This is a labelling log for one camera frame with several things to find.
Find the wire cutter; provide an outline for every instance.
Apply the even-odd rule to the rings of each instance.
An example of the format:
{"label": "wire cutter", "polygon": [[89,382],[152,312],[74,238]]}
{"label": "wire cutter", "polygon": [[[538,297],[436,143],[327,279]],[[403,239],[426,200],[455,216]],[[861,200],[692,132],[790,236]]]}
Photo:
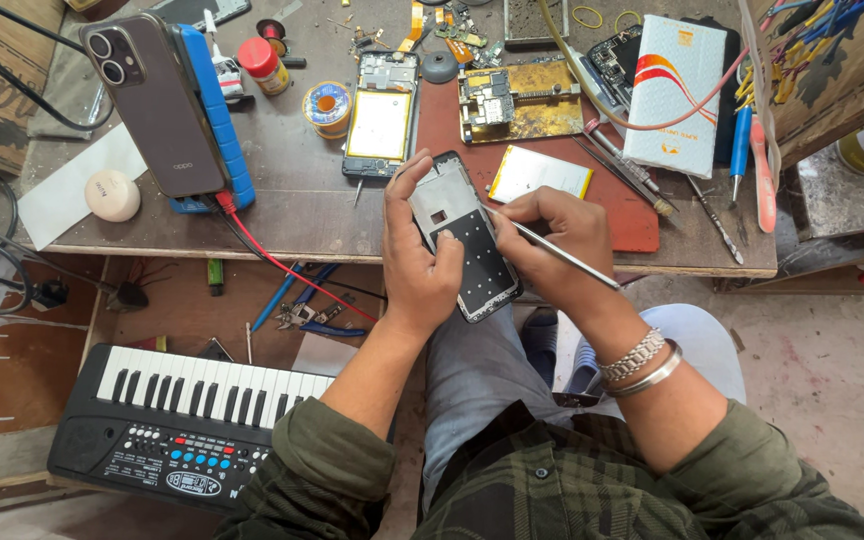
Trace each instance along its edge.
{"label": "wire cutter", "polygon": [[[340,263],[337,262],[326,264],[318,271],[316,278],[327,278],[339,266]],[[313,279],[313,283],[319,285],[321,281]],[[293,302],[283,303],[280,308],[281,313],[275,316],[276,319],[282,321],[282,324],[278,329],[291,330],[294,329],[294,327],[298,327],[298,329],[302,331],[314,332],[316,334],[334,336],[337,338],[356,338],[365,335],[366,330],[362,328],[343,328],[327,325],[326,323],[332,320],[339,313],[342,313],[346,307],[336,301],[322,311],[316,311],[308,306],[308,302],[312,300],[315,293],[316,289],[314,287],[306,286],[301,294],[298,295],[298,298]],[[352,304],[355,302],[355,298],[346,293],[342,295],[342,301]]]}

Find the green checkered shirt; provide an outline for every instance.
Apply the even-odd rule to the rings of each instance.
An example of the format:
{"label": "green checkered shirt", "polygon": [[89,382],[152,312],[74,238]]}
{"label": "green checkered shirt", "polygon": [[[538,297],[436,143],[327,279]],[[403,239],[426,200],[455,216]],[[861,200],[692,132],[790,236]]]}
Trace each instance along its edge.
{"label": "green checkered shirt", "polygon": [[[517,401],[456,451],[413,538],[864,538],[781,431],[731,400],[726,418],[664,475],[625,423],[575,429]],[[221,540],[369,538],[387,507],[395,450],[316,399],[276,424],[273,453],[239,495]]]}

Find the black key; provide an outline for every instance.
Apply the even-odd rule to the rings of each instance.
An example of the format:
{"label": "black key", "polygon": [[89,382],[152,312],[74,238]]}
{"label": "black key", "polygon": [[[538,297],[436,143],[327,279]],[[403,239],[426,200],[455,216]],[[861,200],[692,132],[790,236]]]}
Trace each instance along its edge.
{"label": "black key", "polygon": [[206,383],[202,380],[195,383],[195,386],[192,387],[192,398],[189,399],[189,414],[195,416],[199,411],[199,400],[202,399],[202,389],[206,386]]}
{"label": "black key", "polygon": [[233,386],[228,389],[228,398],[225,399],[225,414],[224,420],[225,422],[233,421],[233,409],[235,409],[235,397],[239,395],[239,387]]}
{"label": "black key", "polygon": [[176,412],[179,409],[179,399],[183,397],[183,387],[186,385],[186,379],[179,377],[175,381],[175,386],[172,388],[172,402],[169,403],[169,411]]}
{"label": "black key", "polygon": [[252,388],[246,388],[242,392],[242,404],[239,406],[239,424],[246,423],[246,416],[249,415],[249,402],[252,400]]}
{"label": "black key", "polygon": [[282,394],[278,398],[278,408],[275,409],[275,422],[279,422],[279,419],[285,416],[285,408],[289,407],[289,395]]}
{"label": "black key", "polygon": [[205,409],[201,415],[204,418],[212,417],[212,406],[215,405],[215,393],[219,391],[219,383],[213,382],[208,386],[208,391],[205,392]]}
{"label": "black key", "polygon": [[255,412],[252,414],[252,426],[258,428],[259,421],[262,420],[262,409],[265,407],[265,390],[259,390],[258,399],[255,401]]}
{"label": "black key", "polygon": [[112,389],[112,400],[119,403],[119,398],[122,397],[122,388],[126,386],[126,376],[129,374],[128,369],[123,369],[119,374],[115,375],[115,387]]}
{"label": "black key", "polygon": [[128,378],[128,387],[126,387],[126,403],[132,404],[132,399],[136,397],[136,388],[138,387],[138,378],[142,376],[141,371],[133,371]]}
{"label": "black key", "polygon": [[152,406],[152,397],[156,395],[156,384],[159,383],[159,374],[149,377],[149,384],[145,387],[145,407]]}
{"label": "black key", "polygon": [[165,378],[162,378],[162,386],[158,387],[158,403],[155,404],[155,408],[159,411],[165,409],[165,397],[169,395],[169,387],[172,386],[172,375],[166,374]]}

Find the leg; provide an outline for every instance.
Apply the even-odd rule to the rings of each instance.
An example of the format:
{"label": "leg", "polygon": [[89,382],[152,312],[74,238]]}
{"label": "leg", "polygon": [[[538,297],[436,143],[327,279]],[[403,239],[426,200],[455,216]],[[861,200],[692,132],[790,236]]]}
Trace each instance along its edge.
{"label": "leg", "polygon": [[[642,311],[640,315],[649,326],[658,328],[664,337],[674,339],[685,360],[723,396],[745,404],[745,382],[738,365],[736,346],[726,328],[714,316],[688,303],[659,305]],[[598,404],[584,412],[622,418],[618,403],[609,396],[603,396]]]}
{"label": "leg", "polygon": [[511,403],[522,400],[535,418],[559,410],[525,358],[511,305],[474,325],[456,309],[432,334],[425,388],[426,511],[452,454]]}

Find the brass plate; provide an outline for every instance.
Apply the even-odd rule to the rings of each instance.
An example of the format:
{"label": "brass plate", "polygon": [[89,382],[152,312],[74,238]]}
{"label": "brass plate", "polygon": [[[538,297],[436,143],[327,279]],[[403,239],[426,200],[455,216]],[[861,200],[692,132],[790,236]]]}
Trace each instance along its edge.
{"label": "brass plate", "polygon": [[[565,60],[469,69],[465,74],[472,79],[477,74],[492,73],[500,69],[509,71],[509,85],[512,90],[519,92],[547,91],[556,83],[568,87],[578,82],[572,77]],[[556,101],[521,102],[515,104],[515,119],[508,124],[472,128],[472,143],[575,135],[582,132],[582,125],[582,104],[578,95]],[[459,139],[462,140],[461,118]]]}

